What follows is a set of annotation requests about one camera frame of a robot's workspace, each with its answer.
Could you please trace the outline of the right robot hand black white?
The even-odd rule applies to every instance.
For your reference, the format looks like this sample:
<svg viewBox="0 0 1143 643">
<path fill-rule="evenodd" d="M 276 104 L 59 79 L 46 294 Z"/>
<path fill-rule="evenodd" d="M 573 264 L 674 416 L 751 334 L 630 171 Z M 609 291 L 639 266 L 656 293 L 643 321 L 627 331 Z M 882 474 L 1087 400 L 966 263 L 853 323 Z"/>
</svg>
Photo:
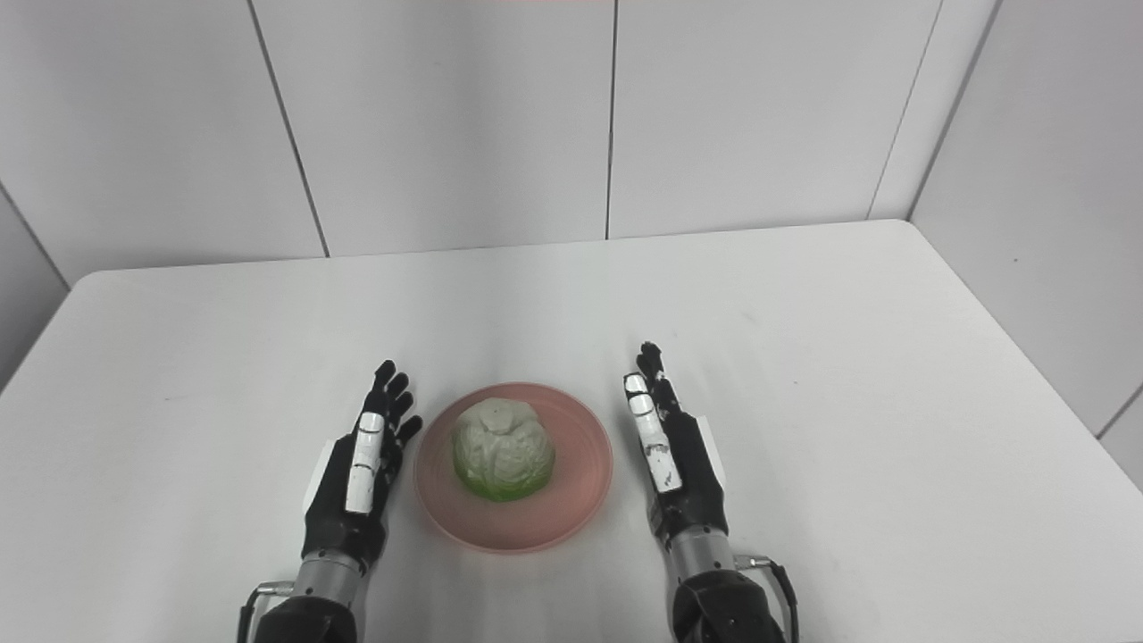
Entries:
<svg viewBox="0 0 1143 643">
<path fill-rule="evenodd" d="M 725 489 L 714 471 L 700 423 L 682 410 L 662 361 L 662 349 L 642 343 L 636 372 L 623 378 L 624 395 L 648 476 L 652 530 L 662 542 L 686 530 L 730 533 Z"/>
</svg>

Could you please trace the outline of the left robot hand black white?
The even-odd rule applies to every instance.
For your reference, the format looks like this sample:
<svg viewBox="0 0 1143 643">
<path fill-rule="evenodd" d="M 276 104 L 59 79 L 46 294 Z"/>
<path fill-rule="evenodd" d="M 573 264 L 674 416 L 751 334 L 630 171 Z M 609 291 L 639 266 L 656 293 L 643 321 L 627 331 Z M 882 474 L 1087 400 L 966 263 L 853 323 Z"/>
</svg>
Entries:
<svg viewBox="0 0 1143 643">
<path fill-rule="evenodd" d="M 334 440 L 304 515 L 302 555 L 339 552 L 367 571 L 379 561 L 387 496 L 403 469 L 405 448 L 423 427 L 411 379 L 385 361 L 355 415 L 354 427 Z"/>
</svg>

